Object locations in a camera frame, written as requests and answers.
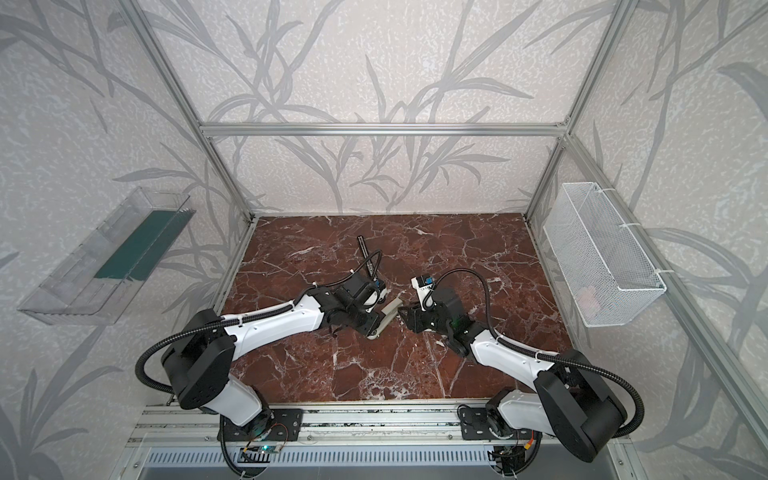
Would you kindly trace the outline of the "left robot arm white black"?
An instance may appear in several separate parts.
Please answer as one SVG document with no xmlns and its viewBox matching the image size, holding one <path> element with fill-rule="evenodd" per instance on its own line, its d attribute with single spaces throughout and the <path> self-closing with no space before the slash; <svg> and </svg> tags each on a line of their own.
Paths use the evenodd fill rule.
<svg viewBox="0 0 768 480">
<path fill-rule="evenodd" d="M 368 337 L 383 322 L 388 293 L 380 280 L 354 274 L 334 286 L 313 286 L 290 302 L 218 316 L 198 312 L 167 342 L 161 365 L 181 408 L 223 416 L 237 427 L 258 429 L 270 421 L 266 401 L 231 373 L 246 354 L 284 338 L 323 327 L 344 327 Z"/>
</svg>

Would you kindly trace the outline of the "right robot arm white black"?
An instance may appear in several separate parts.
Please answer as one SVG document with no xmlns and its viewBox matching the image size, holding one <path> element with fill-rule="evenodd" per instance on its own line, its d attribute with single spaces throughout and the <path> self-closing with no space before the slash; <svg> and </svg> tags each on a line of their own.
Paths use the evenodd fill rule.
<svg viewBox="0 0 768 480">
<path fill-rule="evenodd" d="M 535 351 L 497 336 L 471 319 L 449 288 L 400 306 L 398 315 L 409 330 L 437 333 L 457 355 L 529 388 L 527 392 L 505 388 L 485 404 L 485 428 L 495 438 L 506 440 L 522 432 L 546 434 L 576 458 L 591 462 L 610 439 L 624 435 L 632 425 L 624 405 L 607 385 L 607 376 L 580 351 Z"/>
</svg>

